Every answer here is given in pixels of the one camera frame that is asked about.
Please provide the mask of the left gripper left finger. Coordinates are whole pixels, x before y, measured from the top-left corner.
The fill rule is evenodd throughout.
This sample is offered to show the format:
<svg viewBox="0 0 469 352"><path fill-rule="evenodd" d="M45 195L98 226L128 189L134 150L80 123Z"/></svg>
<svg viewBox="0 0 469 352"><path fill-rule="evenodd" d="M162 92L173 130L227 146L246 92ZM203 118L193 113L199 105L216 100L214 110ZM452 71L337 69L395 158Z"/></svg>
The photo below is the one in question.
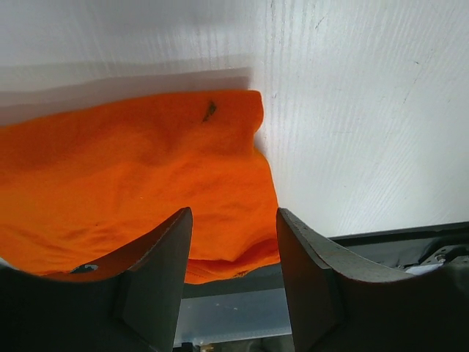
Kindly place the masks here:
<svg viewBox="0 0 469 352"><path fill-rule="evenodd" d="M193 216L155 229L67 273L1 267L3 351L171 351Z"/></svg>

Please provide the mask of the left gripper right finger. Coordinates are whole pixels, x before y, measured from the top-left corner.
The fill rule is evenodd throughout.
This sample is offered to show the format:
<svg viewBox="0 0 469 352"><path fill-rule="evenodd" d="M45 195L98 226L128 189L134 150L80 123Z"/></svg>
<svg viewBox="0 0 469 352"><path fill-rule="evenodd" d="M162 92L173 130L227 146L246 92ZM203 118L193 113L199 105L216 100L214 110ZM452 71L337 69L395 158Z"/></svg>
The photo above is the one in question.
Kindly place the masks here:
<svg viewBox="0 0 469 352"><path fill-rule="evenodd" d="M285 208L276 229L296 351L468 349L468 243L399 270L338 245Z"/></svg>

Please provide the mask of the orange t shirt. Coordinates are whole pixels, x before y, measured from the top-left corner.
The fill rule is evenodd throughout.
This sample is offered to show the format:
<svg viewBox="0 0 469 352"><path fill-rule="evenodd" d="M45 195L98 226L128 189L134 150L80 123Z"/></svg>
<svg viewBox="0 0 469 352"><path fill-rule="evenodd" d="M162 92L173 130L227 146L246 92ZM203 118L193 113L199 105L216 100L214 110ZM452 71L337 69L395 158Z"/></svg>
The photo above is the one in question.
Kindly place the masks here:
<svg viewBox="0 0 469 352"><path fill-rule="evenodd" d="M278 201L255 148L253 90L121 100L1 128L1 257L40 276L70 271L193 214L185 281L279 262Z"/></svg>

